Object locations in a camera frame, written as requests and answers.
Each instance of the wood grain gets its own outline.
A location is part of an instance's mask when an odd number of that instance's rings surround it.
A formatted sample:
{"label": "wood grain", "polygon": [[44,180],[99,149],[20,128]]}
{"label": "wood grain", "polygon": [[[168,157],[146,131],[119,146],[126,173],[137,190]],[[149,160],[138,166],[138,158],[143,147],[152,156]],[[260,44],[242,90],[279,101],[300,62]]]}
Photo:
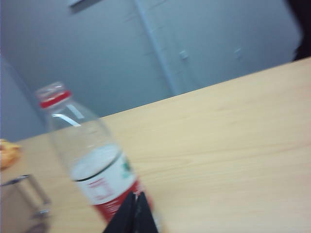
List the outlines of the wood grain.
{"label": "wood grain", "polygon": [[[166,232],[311,232],[311,59],[104,117],[152,194]],[[101,232],[47,135],[2,173],[33,173],[51,233]]]}

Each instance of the plastic water bottle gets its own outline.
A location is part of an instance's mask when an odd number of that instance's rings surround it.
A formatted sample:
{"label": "plastic water bottle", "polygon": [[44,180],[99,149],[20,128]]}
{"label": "plastic water bottle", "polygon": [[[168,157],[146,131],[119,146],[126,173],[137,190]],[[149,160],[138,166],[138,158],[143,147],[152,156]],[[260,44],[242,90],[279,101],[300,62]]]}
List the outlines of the plastic water bottle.
{"label": "plastic water bottle", "polygon": [[123,150],[103,121],[76,103],[61,82],[37,90],[36,95],[71,179],[110,221],[130,191],[145,192]]}

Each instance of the cup handle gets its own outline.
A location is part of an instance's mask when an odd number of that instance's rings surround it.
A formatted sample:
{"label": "cup handle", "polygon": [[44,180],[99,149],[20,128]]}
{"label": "cup handle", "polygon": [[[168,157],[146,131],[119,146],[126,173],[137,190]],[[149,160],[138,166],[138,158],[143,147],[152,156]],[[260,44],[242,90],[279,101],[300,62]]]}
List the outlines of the cup handle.
{"label": "cup handle", "polygon": [[27,179],[31,185],[31,187],[34,189],[34,191],[39,195],[39,197],[42,200],[42,206],[41,208],[38,208],[37,213],[34,215],[34,217],[45,217],[47,213],[50,211],[50,198],[45,194],[43,189],[40,187],[36,179],[31,174],[27,175],[21,175],[13,180],[14,183],[18,183],[24,179]]}

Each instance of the bottle label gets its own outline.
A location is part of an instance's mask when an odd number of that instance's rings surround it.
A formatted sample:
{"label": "bottle label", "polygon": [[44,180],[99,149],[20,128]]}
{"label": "bottle label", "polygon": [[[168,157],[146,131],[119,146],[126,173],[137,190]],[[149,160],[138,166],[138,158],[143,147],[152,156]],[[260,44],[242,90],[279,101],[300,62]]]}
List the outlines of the bottle label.
{"label": "bottle label", "polygon": [[124,155],[120,153],[96,175],[76,181],[94,205],[110,221],[130,191],[144,191]]}

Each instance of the bread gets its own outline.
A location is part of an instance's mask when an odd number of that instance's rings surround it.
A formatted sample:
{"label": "bread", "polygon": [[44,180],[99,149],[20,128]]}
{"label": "bread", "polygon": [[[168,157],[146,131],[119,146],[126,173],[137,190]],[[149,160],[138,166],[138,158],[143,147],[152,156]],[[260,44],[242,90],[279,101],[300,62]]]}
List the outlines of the bread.
{"label": "bread", "polygon": [[0,141],[1,169],[11,166],[20,157],[20,146],[8,142],[5,139]]}

